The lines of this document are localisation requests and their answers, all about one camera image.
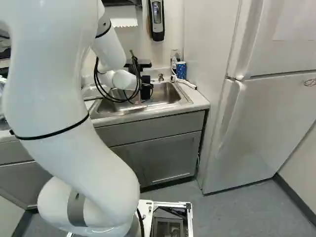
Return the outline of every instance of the power cord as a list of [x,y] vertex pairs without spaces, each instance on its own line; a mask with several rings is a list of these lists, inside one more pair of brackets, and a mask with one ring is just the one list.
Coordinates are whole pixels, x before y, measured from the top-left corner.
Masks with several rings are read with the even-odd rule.
[[141,235],[142,235],[142,237],[145,237],[144,222],[143,222],[143,218],[142,218],[142,215],[140,214],[139,209],[137,209],[137,215],[138,215]]
[[97,87],[97,90],[99,91],[99,93],[107,100],[113,102],[113,103],[125,103],[125,102],[129,102],[130,104],[135,105],[135,103],[133,103],[131,100],[134,99],[140,92],[141,87],[142,86],[150,86],[151,87],[151,94],[149,99],[142,101],[141,103],[144,103],[148,100],[151,99],[153,92],[154,92],[154,87],[151,84],[146,84],[146,83],[142,83],[141,81],[141,76],[140,76],[140,72],[138,70],[138,59],[137,57],[135,57],[134,53],[132,50],[130,50],[130,53],[132,55],[131,57],[131,65],[132,65],[132,69],[135,72],[136,75],[136,87],[135,90],[133,91],[131,96],[127,96],[125,90],[123,90],[125,99],[119,99],[119,98],[115,98],[114,96],[110,95],[102,86],[99,77],[98,77],[98,65],[99,65],[99,58],[96,58],[96,62],[95,62],[95,66],[94,66],[94,71],[93,71],[93,77],[94,77],[94,83]]
[[135,98],[139,91],[140,91],[140,88],[141,88],[141,80],[140,80],[140,73],[138,72],[137,70],[137,58],[134,56],[132,50],[131,50],[131,54],[132,54],[132,66],[133,66],[133,69],[135,71],[135,74],[136,74],[136,88],[135,90],[133,91],[132,95],[130,97],[126,97],[126,99],[118,99],[118,98],[115,98],[113,97],[112,95],[110,95],[103,87],[102,87],[102,84],[98,78],[98,65],[99,65],[99,58],[97,57],[96,58],[96,62],[95,62],[95,66],[94,66],[94,72],[93,72],[93,76],[94,76],[94,83],[97,87],[97,90],[99,91],[99,93],[107,100],[110,100],[114,103],[124,103],[124,102],[127,102],[127,101],[130,101],[132,100],[133,98]]

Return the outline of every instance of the cabinet door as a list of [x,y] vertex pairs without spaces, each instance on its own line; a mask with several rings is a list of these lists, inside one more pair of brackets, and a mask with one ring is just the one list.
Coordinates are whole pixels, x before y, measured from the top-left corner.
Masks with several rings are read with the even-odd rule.
[[0,195],[26,209],[37,204],[38,195],[52,176],[35,161],[0,167]]
[[135,155],[134,145],[125,145],[110,148],[117,154],[136,174],[140,187],[146,186],[143,170],[140,166],[138,157]]
[[148,185],[194,176],[201,132],[135,144]]

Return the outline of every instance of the blue mug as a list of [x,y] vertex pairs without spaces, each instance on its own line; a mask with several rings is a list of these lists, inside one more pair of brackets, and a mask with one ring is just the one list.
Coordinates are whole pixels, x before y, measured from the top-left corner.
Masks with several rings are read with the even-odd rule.
[[187,77],[187,63],[186,62],[177,62],[177,78],[186,79]]

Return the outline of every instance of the stainless steel sink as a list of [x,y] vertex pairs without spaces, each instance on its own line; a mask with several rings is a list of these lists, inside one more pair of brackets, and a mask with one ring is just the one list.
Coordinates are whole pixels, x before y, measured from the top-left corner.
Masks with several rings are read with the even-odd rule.
[[[130,102],[114,103],[107,99],[96,100],[90,110],[92,119],[106,118],[112,116],[126,115],[141,111],[161,110],[169,107],[191,104],[192,101],[185,92],[176,84],[168,81],[154,81],[154,91],[150,100],[139,102],[136,96]],[[125,99],[122,90],[113,89],[109,94],[115,98]],[[126,91],[129,97],[132,91]]]

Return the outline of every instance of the countertop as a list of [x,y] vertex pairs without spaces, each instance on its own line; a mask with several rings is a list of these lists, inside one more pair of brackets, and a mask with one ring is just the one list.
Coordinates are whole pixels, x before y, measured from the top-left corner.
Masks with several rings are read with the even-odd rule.
[[[179,83],[178,85],[183,89],[183,91],[192,100],[193,102],[192,104],[187,104],[184,106],[169,107],[166,109],[156,110],[156,111],[143,111],[143,112],[138,112],[138,113],[128,114],[128,115],[93,119],[92,123],[95,128],[98,128],[98,127],[103,127],[103,126],[119,124],[119,123],[133,122],[133,121],[139,121],[139,120],[144,120],[144,119],[153,119],[153,118],[159,118],[163,116],[170,116],[170,115],[210,109],[209,101],[206,100],[197,90],[194,90],[185,84]],[[87,109],[89,110],[93,104],[93,101],[87,101],[85,102],[85,104],[87,106]],[[16,137],[12,136],[8,130],[0,131],[0,143],[15,141],[15,140],[17,140]]]

